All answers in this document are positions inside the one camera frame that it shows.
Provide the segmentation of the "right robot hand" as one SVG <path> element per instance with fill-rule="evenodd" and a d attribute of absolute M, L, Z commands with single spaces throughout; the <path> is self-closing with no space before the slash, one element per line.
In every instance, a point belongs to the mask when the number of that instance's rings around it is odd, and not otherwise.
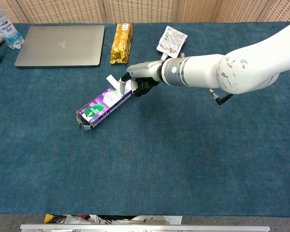
<path fill-rule="evenodd" d="M 125 92 L 126 83 L 130 80 L 133 95 L 140 97 L 162 82 L 162 60 L 143 62 L 131 65 L 119 80 L 120 93 Z"/>

